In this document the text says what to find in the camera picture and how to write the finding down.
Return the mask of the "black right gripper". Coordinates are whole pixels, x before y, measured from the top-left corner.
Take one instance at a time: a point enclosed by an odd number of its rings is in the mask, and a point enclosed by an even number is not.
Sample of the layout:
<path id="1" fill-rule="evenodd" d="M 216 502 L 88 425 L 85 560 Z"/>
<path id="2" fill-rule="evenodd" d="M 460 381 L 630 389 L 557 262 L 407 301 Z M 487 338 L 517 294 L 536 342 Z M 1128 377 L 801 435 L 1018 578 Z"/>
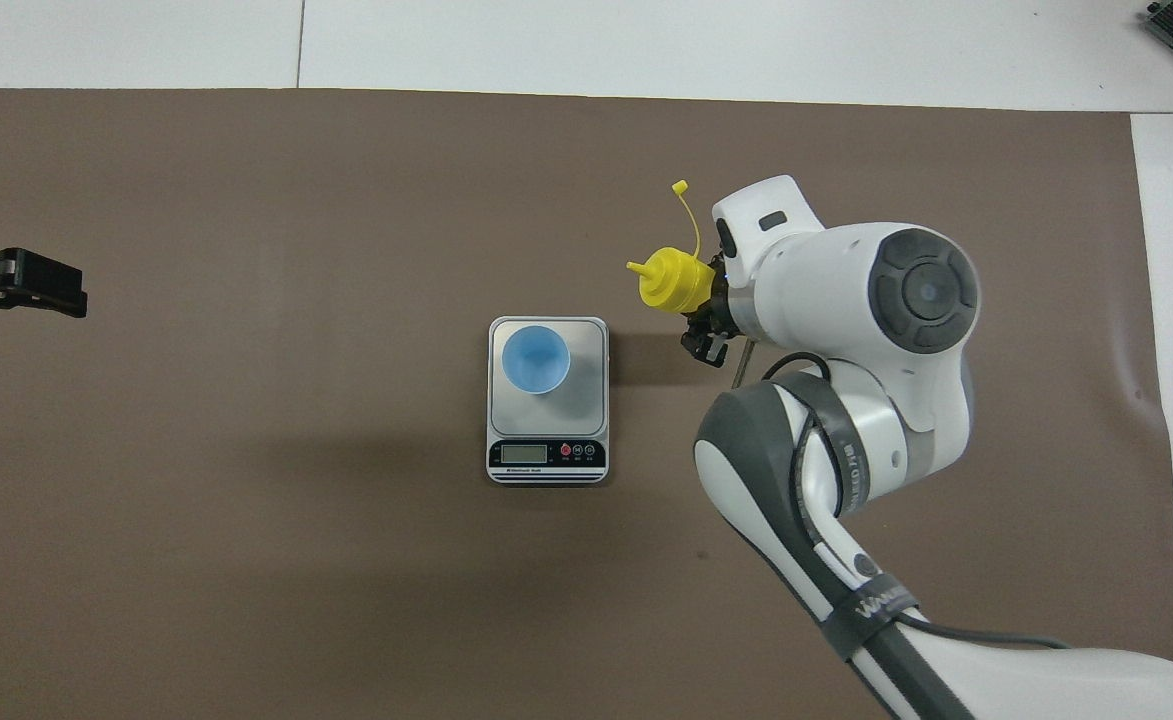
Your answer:
<path id="1" fill-rule="evenodd" d="M 701 305 L 701 313 L 687 313 L 686 331 L 682 334 L 682 347 L 699 364 L 723 366 L 726 364 L 728 341 L 738 334 L 731 313 L 731 284 L 726 264 L 710 263 L 711 290 L 708 301 Z"/>

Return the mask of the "yellow squeeze bottle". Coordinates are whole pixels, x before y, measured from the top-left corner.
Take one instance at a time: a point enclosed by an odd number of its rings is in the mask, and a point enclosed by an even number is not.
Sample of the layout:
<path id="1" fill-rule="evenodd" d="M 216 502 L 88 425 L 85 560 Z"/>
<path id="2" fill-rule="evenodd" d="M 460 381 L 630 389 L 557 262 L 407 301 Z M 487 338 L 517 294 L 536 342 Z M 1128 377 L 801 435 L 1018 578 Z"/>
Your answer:
<path id="1" fill-rule="evenodd" d="M 690 314 L 708 303 L 717 272 L 701 260 L 701 227 L 685 199 L 687 179 L 678 179 L 670 191 L 685 209 L 691 227 L 694 227 L 694 250 L 686 252 L 672 246 L 660 247 L 646 261 L 628 261 L 624 269 L 637 276 L 638 296 L 646 306 L 663 313 Z"/>

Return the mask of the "light blue plastic cup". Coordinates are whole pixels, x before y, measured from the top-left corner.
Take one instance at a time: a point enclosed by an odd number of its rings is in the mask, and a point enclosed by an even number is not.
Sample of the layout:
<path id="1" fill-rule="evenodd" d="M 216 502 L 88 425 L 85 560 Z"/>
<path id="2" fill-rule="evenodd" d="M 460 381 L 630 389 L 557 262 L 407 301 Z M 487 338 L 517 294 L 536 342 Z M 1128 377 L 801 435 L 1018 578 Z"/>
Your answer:
<path id="1" fill-rule="evenodd" d="M 567 340 L 545 325 L 514 331 L 502 349 L 502 373 L 527 395 L 545 395 L 567 381 L 572 356 Z"/>

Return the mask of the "silver digital kitchen scale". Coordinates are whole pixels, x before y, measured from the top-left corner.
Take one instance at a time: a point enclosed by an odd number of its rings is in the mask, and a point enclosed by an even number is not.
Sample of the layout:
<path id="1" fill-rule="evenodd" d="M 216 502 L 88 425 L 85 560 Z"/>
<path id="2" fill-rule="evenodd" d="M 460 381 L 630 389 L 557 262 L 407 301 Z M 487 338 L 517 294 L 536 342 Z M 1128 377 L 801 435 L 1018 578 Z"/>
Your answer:
<path id="1" fill-rule="evenodd" d="M 567 340 L 567 381 L 527 395 L 502 373 L 514 331 L 545 325 Z M 594 485 L 610 469 L 609 331 L 595 315 L 499 315 L 487 337 L 487 477 L 503 485 Z"/>

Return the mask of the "brown table mat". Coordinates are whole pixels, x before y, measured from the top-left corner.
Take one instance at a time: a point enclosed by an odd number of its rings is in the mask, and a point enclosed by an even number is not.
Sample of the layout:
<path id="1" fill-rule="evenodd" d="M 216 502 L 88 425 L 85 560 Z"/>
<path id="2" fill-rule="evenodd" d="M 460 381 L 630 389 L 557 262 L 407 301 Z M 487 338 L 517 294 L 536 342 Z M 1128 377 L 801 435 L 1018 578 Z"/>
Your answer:
<path id="1" fill-rule="evenodd" d="M 732 371 L 624 269 L 789 174 L 971 256 L 967 454 L 850 532 L 969 629 L 1173 660 L 1173 489 L 1118 113 L 0 90 L 0 720 L 877 720 L 696 478 Z M 609 331 L 606 478 L 487 477 L 499 315 Z"/>

